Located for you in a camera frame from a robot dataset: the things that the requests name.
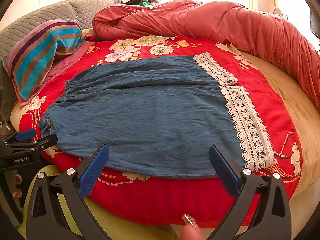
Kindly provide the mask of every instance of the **fingernail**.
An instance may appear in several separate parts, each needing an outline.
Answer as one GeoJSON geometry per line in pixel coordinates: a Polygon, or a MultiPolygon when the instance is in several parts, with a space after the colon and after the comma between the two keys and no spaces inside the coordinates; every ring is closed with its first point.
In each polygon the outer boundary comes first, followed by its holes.
{"type": "Polygon", "coordinates": [[[196,224],[196,220],[192,216],[184,214],[182,216],[182,219],[186,223],[186,225],[191,224],[196,230],[200,231],[199,226],[196,224]]]}

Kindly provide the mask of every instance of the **red comforter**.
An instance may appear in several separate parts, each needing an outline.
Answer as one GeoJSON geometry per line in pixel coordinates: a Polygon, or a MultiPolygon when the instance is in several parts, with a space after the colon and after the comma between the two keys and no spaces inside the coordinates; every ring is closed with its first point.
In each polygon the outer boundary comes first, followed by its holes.
{"type": "MultiPolygon", "coordinates": [[[[191,56],[209,52],[218,64],[239,79],[239,86],[246,87],[255,110],[267,127],[266,132],[270,135],[276,164],[256,172],[265,176],[278,172],[290,198],[300,179],[300,168],[302,167],[300,142],[282,99],[272,90],[264,76],[244,58],[237,57],[229,51],[230,47],[214,41],[195,40],[183,36],[158,37],[157,39],[159,39],[159,42],[156,42],[156,44],[159,43],[158,46],[135,45],[135,53],[132,54],[133,51],[127,53],[125,60],[191,56]],[[156,48],[161,46],[171,49],[161,54],[160,51],[156,51],[156,48]]],[[[87,68],[107,63],[107,60],[118,62],[119,58],[116,58],[114,49],[116,45],[119,46],[126,42],[130,40],[104,41],[93,44],[78,62],[48,82],[28,104],[20,120],[20,130],[36,128],[37,136],[41,136],[38,120],[47,107],[63,93],[65,82],[87,68]]],[[[43,156],[62,171],[71,167],[76,168],[81,161],[77,156],[54,148],[43,152],[43,156]]],[[[199,226],[209,228],[218,225],[233,202],[233,198],[226,193],[218,178],[154,178],[110,168],[105,168],[100,174],[90,197],[117,216],[134,222],[157,226],[170,223],[183,224],[181,217],[186,213],[193,216],[199,226]]],[[[247,213],[244,225],[250,223],[257,201],[258,196],[255,197],[247,213]]]]}
{"type": "Polygon", "coordinates": [[[177,0],[154,8],[114,5],[99,11],[93,29],[103,40],[147,35],[224,42],[279,67],[295,78],[320,109],[320,57],[288,21],[232,2],[177,0]]]}

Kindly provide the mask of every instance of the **green cloth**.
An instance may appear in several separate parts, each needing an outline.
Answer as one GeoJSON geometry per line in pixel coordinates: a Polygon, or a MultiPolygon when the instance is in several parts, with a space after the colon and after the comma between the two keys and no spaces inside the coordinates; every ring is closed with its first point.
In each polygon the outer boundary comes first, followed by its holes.
{"type": "Polygon", "coordinates": [[[138,3],[137,5],[147,6],[147,5],[151,5],[151,3],[149,3],[149,2],[141,2],[141,3],[138,3]]]}
{"type": "MultiPolygon", "coordinates": [[[[50,165],[42,168],[39,172],[45,172],[48,176],[60,174],[58,168],[54,165],[50,165]]],[[[25,205],[23,207],[23,223],[17,228],[18,232],[26,239],[26,217],[28,211],[28,203],[30,200],[31,190],[35,182],[33,179],[28,195],[26,198],[25,205]]],[[[60,204],[66,220],[70,226],[70,229],[79,235],[81,235],[79,228],[77,227],[64,196],[59,194],[60,204]]],[[[112,238],[112,240],[178,240],[177,235],[173,231],[171,226],[166,227],[155,227],[141,225],[133,223],[131,221],[117,217],[116,215],[110,213],[106,209],[102,208],[90,198],[84,198],[88,208],[92,212],[95,219],[98,221],[100,226],[107,232],[107,234],[112,238]]]]}

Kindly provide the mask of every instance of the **white lace trim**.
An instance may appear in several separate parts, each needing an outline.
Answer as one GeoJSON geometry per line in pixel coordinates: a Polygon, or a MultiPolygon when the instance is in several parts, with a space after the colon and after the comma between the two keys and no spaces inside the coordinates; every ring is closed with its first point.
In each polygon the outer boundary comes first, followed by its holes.
{"type": "Polygon", "coordinates": [[[196,55],[194,59],[221,85],[220,89],[226,100],[228,113],[235,122],[237,137],[241,140],[240,147],[244,151],[242,157],[246,161],[245,167],[258,170],[273,165],[276,160],[269,141],[270,135],[266,132],[259,113],[255,111],[246,88],[225,85],[226,83],[235,84],[234,82],[238,82],[238,79],[218,65],[209,53],[196,55]]]}
{"type": "Polygon", "coordinates": [[[230,72],[222,68],[211,56],[209,52],[193,56],[197,64],[202,67],[209,76],[222,86],[232,86],[239,80],[230,72]]]}
{"type": "Polygon", "coordinates": [[[259,113],[255,111],[249,93],[245,87],[220,87],[225,98],[228,113],[235,122],[240,147],[243,149],[242,157],[247,162],[246,168],[258,170],[275,163],[275,154],[270,143],[270,135],[262,124],[259,113]]]}

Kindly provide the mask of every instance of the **pink cloth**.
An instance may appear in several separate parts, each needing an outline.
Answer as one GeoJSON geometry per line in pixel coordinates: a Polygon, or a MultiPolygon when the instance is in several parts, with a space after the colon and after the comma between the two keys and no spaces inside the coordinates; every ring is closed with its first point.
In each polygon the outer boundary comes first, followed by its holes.
{"type": "Polygon", "coordinates": [[[30,103],[30,101],[36,96],[37,93],[49,82],[50,80],[54,79],[56,76],[60,75],[61,73],[65,72],[68,68],[70,68],[74,63],[76,63],[88,50],[88,48],[94,44],[94,42],[85,41],[81,47],[71,55],[66,56],[63,59],[55,60],[52,64],[50,71],[45,76],[41,85],[36,89],[30,99],[25,102],[22,97],[20,97],[18,91],[16,90],[16,95],[18,97],[18,101],[21,107],[26,106],[30,103]]]}
{"type": "Polygon", "coordinates": [[[177,0],[154,8],[113,5],[100,10],[92,26],[102,40],[146,35],[228,39],[239,50],[260,57],[296,79],[320,109],[320,57],[288,21],[232,2],[177,0]]]}

